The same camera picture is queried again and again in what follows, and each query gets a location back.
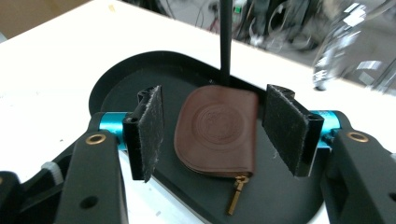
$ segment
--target black rod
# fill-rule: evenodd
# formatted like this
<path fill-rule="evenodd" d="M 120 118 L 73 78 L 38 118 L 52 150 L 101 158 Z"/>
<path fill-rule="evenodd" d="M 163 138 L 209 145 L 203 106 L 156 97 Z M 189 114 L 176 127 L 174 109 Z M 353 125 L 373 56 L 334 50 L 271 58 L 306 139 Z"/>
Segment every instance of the black rod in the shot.
<path fill-rule="evenodd" d="M 233 0 L 220 0 L 220 84 L 230 85 Z"/>

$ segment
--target embossed logo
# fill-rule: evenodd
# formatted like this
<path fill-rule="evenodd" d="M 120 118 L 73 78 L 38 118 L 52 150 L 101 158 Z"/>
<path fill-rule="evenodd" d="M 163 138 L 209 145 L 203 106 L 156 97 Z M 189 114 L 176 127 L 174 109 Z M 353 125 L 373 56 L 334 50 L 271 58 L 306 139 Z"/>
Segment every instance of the embossed logo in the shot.
<path fill-rule="evenodd" d="M 194 129 L 207 143 L 224 145 L 242 132 L 241 115 L 227 105 L 208 105 L 198 111 Z"/>

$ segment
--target screw hole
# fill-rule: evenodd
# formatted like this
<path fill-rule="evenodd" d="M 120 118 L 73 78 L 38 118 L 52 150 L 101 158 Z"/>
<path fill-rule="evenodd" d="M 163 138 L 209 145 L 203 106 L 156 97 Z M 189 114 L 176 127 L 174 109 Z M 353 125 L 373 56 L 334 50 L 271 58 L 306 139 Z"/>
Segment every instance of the screw hole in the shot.
<path fill-rule="evenodd" d="M 396 202 L 396 193 L 390 193 L 390 194 L 389 194 L 389 197 L 390 197 L 394 202 Z"/>
<path fill-rule="evenodd" d="M 79 206 L 82 209 L 90 209 L 92 207 L 95 207 L 97 203 L 98 203 L 98 198 L 96 196 L 90 196 L 82 200 Z"/>
<path fill-rule="evenodd" d="M 104 134 L 100 133 L 100 134 L 94 134 L 94 135 L 89 136 L 87 138 L 87 140 L 85 140 L 85 142 L 88 145 L 96 145 L 99 143 L 103 143 L 105 141 L 105 139 L 106 139 L 106 136 Z"/>
<path fill-rule="evenodd" d="M 362 142 L 362 143 L 366 143 L 369 141 L 368 137 L 366 137 L 365 135 L 361 134 L 361 133 L 348 133 L 347 136 L 357 142 Z"/>

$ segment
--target zipper pull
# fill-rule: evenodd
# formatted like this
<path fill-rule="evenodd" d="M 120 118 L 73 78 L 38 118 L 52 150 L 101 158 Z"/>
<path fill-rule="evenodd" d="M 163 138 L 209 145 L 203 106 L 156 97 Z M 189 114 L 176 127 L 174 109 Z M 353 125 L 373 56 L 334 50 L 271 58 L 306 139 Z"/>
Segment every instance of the zipper pull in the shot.
<path fill-rule="evenodd" d="M 228 209 L 228 215 L 232 216 L 233 211 L 235 210 L 236 203 L 238 202 L 239 195 L 241 194 L 242 188 L 248 182 L 248 177 L 244 175 L 240 175 L 236 177 L 235 181 L 235 194 L 233 195 L 233 200 L 231 201 L 230 207 Z"/>

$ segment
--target black plate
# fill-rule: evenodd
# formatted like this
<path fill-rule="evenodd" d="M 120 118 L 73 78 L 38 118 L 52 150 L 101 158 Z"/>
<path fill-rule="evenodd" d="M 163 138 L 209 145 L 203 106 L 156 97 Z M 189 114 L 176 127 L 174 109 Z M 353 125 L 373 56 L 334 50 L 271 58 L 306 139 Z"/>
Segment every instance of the black plate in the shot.
<path fill-rule="evenodd" d="M 218 69 L 188 56 L 169 51 L 143 53 L 114 65 L 98 80 L 91 93 L 90 112 L 133 111 L 139 91 L 162 85 L 165 135 L 154 172 L 157 180 L 212 223 L 306 223 L 323 203 L 319 180 L 326 153 L 318 152 L 311 177 L 291 175 L 262 127 L 265 91 L 231 78 L 231 87 L 255 91 L 261 98 L 256 173 L 244 186 L 232 217 L 226 215 L 226 209 L 234 180 L 196 174 L 177 158 L 174 132 L 181 106 L 190 92 L 218 80 Z"/>

